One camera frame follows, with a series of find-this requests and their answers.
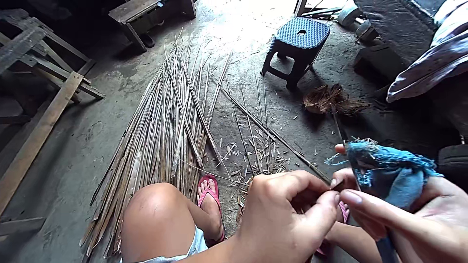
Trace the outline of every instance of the person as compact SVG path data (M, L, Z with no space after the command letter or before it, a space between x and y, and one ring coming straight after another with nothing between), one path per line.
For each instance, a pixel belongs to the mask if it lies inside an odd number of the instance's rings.
M344 153L343 145L336 150ZM341 181L347 189L330 190ZM239 229L220 242L215 180L200 183L200 206L170 184L148 185L124 212L123 262L303 263L324 240L359 262L381 262L375 241L388 229L404 263L468 262L468 195L445 178L430 177L411 212L356 190L350 168L335 172L330 187L303 170L257 175ZM336 221L340 200L362 228ZM204 238L217 244L207 248Z

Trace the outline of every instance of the pink flip-flop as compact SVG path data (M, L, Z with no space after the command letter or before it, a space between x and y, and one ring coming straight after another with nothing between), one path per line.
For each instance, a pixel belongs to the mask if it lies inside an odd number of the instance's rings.
M350 215L350 211L349 209L347 209L345 206L344 206L344 203L343 201L340 201L340 203L338 203L340 205L340 208L341 208L341 213L343 213L343 221L344 221L344 224L346 224L348 222L348 218L349 218L349 215ZM329 248L329 244L328 243L325 243L325 242L322 242L322 244L320 245L319 248L317 248L317 252L319 252L320 254L326 256L327 254L324 252L324 250L328 250Z
M198 181L198 186L201 186L201 184L203 183L204 180L208 181L212 179L214 181L214 189L216 191L216 193L219 193L219 189L218 189L218 182L216 181L216 179L214 178L214 176L210 175L210 174L206 174L204 175L202 178L200 178L200 181ZM214 242L213 245L215 244L218 244L219 242L223 241L224 240L224 233L225 233L225 230L224 230L224 222L222 220L222 211L221 211L221 203L219 202L219 196L216 194L215 192L213 192L213 190L211 190L211 188L206 188L203 192L202 192L202 195L200 196L200 199L198 200L198 206L201 208L201 205L203 203L203 200L205 199L206 197L206 194L210 194L214 200L216 201L216 203L218 204L218 208L219 208L219 214L221 215L221 223L223 224L223 234L221 235L221 238L216 240Z

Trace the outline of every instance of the flip-flop strap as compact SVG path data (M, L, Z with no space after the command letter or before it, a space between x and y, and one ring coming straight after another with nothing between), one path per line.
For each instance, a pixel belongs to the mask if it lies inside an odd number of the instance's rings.
M205 191L203 191L202 195L200 196L200 199L198 200L198 206L200 207L202 205L203 200L205 199L205 196L208 193L214 198L214 200L218 204L219 211L221 212L221 203L219 202L218 195L215 194L213 190L211 190L211 188L207 188L205 189Z
M346 224L348 222L348 217L350 215L350 211L348 209L346 209L346 207L344 206L343 201L340 201L339 205L340 205L340 208L341 208L341 213L343 213L343 221Z

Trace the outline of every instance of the coconut husk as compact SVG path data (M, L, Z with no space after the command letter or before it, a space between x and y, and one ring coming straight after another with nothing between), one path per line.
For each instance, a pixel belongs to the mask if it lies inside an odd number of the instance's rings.
M352 115L370 106L362 100L350 99L340 84L335 84L331 88L323 85L312 90L304 97L304 106L312 113L323 114L331 112L331 104L336 111L345 115Z

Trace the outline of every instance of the blue plastic stool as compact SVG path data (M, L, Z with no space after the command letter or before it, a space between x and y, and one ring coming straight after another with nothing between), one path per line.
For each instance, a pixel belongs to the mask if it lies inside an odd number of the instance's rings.
M291 19L273 37L263 64L262 76L270 72L286 80L288 89L296 88L297 82L312 65L329 34L330 29L323 23L304 17ZM294 59L291 73L285 74L270 66L271 59L276 52L278 52L278 57L288 56Z

